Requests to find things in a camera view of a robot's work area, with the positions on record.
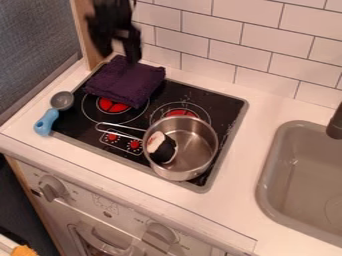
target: red knob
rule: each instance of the red knob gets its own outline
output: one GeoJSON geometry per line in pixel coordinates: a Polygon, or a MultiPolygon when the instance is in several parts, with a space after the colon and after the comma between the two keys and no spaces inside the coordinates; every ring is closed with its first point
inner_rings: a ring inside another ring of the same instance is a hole
{"type": "Polygon", "coordinates": [[[138,149],[140,147],[140,142],[137,140],[132,140],[130,142],[131,149],[138,149]]]}
{"type": "Polygon", "coordinates": [[[117,140],[118,139],[118,135],[116,134],[108,134],[108,139],[111,141],[117,140]]]}

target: stovetop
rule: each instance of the stovetop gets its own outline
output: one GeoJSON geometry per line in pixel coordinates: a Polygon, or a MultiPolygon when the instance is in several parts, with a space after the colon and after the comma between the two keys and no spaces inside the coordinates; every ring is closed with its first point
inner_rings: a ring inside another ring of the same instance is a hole
{"type": "MultiPolygon", "coordinates": [[[[95,125],[107,122],[146,130],[159,119],[172,115],[195,116],[209,123],[220,143],[216,158],[201,176],[190,181],[173,182],[195,192],[205,192],[211,187],[247,109],[243,100],[170,80],[165,80],[139,109],[86,94],[85,85],[86,81],[74,92],[74,106],[60,112],[53,125],[53,130],[57,132],[54,136],[77,145],[81,142],[88,150],[156,177],[159,176],[149,168],[139,140],[99,132],[95,125]]],[[[107,127],[106,130],[143,137],[143,132],[136,130],[117,127],[107,127]]]]}

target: faucet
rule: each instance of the faucet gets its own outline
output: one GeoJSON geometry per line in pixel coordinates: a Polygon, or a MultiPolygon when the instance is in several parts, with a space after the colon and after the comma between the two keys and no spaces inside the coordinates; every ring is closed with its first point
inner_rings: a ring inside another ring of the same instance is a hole
{"type": "Polygon", "coordinates": [[[327,126],[327,135],[336,140],[342,140],[342,102],[327,126]]]}

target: white subway tile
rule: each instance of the white subway tile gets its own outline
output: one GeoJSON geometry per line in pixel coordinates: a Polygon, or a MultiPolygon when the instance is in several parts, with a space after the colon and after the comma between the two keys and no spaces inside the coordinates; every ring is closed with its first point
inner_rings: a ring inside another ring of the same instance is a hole
{"type": "Polygon", "coordinates": [[[180,53],[168,49],[145,44],[143,46],[143,59],[159,63],[171,68],[180,68],[180,53]]]}
{"type": "Polygon", "coordinates": [[[270,73],[335,87],[341,74],[341,68],[274,54],[270,73]]]}
{"type": "Polygon", "coordinates": [[[236,84],[293,98],[298,81],[246,68],[238,68],[236,84]]]}
{"type": "Polygon", "coordinates": [[[270,57],[271,53],[262,50],[214,40],[210,42],[210,58],[214,60],[266,71],[270,57]]]}
{"type": "Polygon", "coordinates": [[[326,0],[276,0],[277,2],[323,8],[326,0]]]}
{"type": "Polygon", "coordinates": [[[211,14],[211,0],[155,0],[155,4],[192,12],[211,14]]]}
{"type": "Polygon", "coordinates": [[[277,27],[282,3],[251,0],[215,0],[214,16],[277,27]]]}
{"type": "Polygon", "coordinates": [[[183,32],[239,43],[242,23],[189,12],[183,13],[183,32]]]}
{"type": "Polygon", "coordinates": [[[133,20],[163,28],[180,30],[180,11],[138,2],[133,20]]]}
{"type": "Polygon", "coordinates": [[[302,82],[296,99],[336,109],[342,101],[342,91],[302,82]]]}
{"type": "Polygon", "coordinates": [[[316,38],[310,59],[342,66],[342,42],[316,38]]]}
{"type": "Polygon", "coordinates": [[[155,35],[154,35],[154,27],[142,23],[134,22],[134,24],[141,29],[141,39],[144,43],[154,44],[155,43],[155,35]]]}
{"type": "Polygon", "coordinates": [[[341,0],[328,0],[327,6],[325,7],[325,9],[342,12],[342,1],[341,0]]]}
{"type": "Polygon", "coordinates": [[[235,74],[235,66],[233,65],[188,54],[182,55],[182,70],[230,83],[233,82],[235,74]]]}
{"type": "Polygon", "coordinates": [[[125,50],[123,48],[122,42],[120,42],[118,40],[113,40],[112,41],[112,47],[114,49],[114,52],[125,54],[125,50]]]}
{"type": "Polygon", "coordinates": [[[242,44],[306,58],[312,40],[312,36],[245,24],[242,44]]]}
{"type": "Polygon", "coordinates": [[[342,40],[342,14],[286,5],[280,28],[342,40]]]}
{"type": "Polygon", "coordinates": [[[202,57],[208,54],[209,40],[171,30],[157,28],[157,45],[202,57]]]}

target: dish towel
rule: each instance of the dish towel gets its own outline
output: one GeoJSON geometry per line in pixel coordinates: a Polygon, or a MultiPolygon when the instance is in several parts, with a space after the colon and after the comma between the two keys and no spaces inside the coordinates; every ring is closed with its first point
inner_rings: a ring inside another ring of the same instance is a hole
{"type": "Polygon", "coordinates": [[[137,63],[130,65],[126,57],[117,55],[91,77],[86,93],[140,108],[165,79],[165,68],[137,63]]]}

